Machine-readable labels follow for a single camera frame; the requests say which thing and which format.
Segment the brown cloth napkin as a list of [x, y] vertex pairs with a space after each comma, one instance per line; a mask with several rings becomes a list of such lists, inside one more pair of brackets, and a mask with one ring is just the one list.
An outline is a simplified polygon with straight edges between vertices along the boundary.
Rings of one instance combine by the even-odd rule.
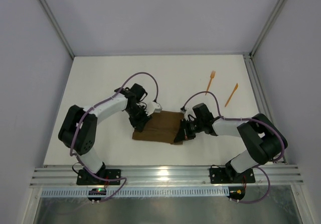
[[134, 130], [132, 139], [137, 141], [162, 142], [171, 145], [182, 145], [183, 142], [174, 142], [179, 131], [181, 120], [184, 118], [183, 113], [172, 111], [161, 111], [153, 113], [152, 119], [149, 120], [143, 131]]

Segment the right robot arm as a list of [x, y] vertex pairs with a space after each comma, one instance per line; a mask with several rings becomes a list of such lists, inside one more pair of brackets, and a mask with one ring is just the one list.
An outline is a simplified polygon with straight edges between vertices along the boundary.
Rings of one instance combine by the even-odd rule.
[[204, 103], [193, 107], [194, 115], [180, 121], [174, 143], [192, 140], [197, 133], [211, 136], [233, 136], [242, 139], [246, 150], [223, 167], [223, 177], [231, 183], [239, 183], [250, 174], [252, 167], [264, 165], [288, 147], [286, 138], [264, 115], [256, 114], [249, 119], [228, 120], [214, 117]]

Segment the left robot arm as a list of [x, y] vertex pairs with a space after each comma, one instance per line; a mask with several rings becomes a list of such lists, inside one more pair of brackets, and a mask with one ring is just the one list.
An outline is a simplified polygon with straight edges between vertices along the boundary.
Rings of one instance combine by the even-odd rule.
[[97, 126], [102, 121], [125, 111], [132, 127], [142, 132], [151, 115], [162, 110], [155, 100], [143, 103], [146, 96], [145, 89], [135, 83], [131, 88], [116, 89], [113, 96], [93, 106], [73, 105], [69, 108], [58, 139], [70, 149], [70, 156], [76, 157], [85, 173], [99, 180], [105, 179], [105, 165], [94, 149]]

